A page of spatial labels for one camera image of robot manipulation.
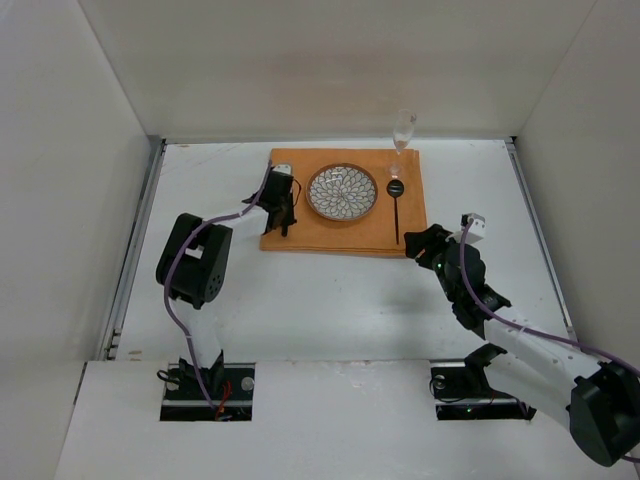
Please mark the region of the orange cloth placemat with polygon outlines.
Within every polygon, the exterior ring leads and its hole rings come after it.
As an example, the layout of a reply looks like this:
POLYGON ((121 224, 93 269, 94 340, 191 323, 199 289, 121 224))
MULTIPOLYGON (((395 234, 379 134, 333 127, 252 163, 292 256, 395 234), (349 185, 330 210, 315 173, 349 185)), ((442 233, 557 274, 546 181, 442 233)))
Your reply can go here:
POLYGON ((294 189, 299 198, 294 213, 297 222, 289 228, 287 237, 278 230, 263 235, 263 251, 344 253, 356 255, 403 257, 404 234, 427 228, 426 202, 422 180, 420 153, 408 149, 401 154, 399 180, 405 192, 398 199, 400 244, 395 242, 394 204, 386 186, 391 180, 388 166, 392 149, 322 149, 274 148, 273 164, 290 163, 300 185, 294 189), (323 167, 334 164, 354 164, 371 173, 378 187, 378 199, 372 211, 350 222, 330 221, 320 217, 306 200, 307 182, 323 167))

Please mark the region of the black spoon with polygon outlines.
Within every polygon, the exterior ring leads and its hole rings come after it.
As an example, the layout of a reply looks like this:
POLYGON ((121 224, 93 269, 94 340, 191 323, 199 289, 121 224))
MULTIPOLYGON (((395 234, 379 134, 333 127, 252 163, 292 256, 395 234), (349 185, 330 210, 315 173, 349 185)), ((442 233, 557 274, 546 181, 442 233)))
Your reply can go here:
POLYGON ((395 242, 397 245, 400 244, 400 228, 399 228, 399 206, 398 199, 404 194, 405 186, 404 183, 398 178, 392 178, 387 186, 386 186, 387 194, 393 199, 394 204, 394 231, 395 231, 395 242))

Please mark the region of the floral patterned plate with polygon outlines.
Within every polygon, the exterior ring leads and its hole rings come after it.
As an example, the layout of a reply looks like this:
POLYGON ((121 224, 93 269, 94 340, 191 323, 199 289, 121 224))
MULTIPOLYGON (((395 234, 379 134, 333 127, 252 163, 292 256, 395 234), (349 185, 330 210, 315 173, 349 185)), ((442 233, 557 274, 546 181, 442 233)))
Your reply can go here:
POLYGON ((348 163, 321 168, 307 182, 306 200, 320 217, 338 222, 363 218, 378 199, 378 187, 370 172, 348 163))

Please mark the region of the clear wine glass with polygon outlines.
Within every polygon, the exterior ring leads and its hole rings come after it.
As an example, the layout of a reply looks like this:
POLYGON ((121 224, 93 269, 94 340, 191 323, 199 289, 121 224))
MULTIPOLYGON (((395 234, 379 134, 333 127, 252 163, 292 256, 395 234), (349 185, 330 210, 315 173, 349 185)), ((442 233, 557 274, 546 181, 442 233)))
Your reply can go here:
POLYGON ((417 115, 410 109, 398 111, 392 132, 395 153, 391 156, 388 171, 392 180, 398 179, 401 172, 400 157, 407 149, 414 135, 417 115))

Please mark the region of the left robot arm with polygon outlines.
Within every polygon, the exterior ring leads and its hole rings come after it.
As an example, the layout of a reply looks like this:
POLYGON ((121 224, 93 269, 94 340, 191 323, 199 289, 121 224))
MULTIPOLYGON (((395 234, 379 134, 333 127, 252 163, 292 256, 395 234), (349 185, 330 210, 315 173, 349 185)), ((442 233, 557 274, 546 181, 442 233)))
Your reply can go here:
POLYGON ((271 166, 258 191, 235 210, 205 220, 179 215, 156 267, 165 309, 181 330, 194 367, 210 369, 223 351, 216 321, 198 312, 221 292, 231 247, 268 233, 283 237, 296 223, 293 167, 271 166))

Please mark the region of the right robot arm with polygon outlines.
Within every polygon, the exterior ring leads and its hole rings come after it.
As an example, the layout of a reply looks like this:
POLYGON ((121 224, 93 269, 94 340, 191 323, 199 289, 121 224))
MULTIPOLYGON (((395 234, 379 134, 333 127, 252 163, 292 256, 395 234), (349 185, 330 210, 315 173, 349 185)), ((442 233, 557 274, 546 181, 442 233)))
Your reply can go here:
POLYGON ((404 235, 405 254, 436 275, 456 320, 484 340, 464 362, 473 392, 507 394, 563 426, 592 461, 631 463, 639 445, 639 370, 613 354, 536 328, 485 280, 474 242, 485 220, 404 235))

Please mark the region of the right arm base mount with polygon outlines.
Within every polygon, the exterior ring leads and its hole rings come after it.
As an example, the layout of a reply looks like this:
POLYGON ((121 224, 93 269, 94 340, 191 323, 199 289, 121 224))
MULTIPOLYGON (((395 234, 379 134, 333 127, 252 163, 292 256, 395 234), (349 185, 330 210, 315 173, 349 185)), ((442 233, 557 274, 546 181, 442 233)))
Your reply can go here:
POLYGON ((537 410, 521 400, 492 388, 485 368, 506 351, 487 344, 464 359, 431 363, 429 391, 439 421, 530 421, 537 410))

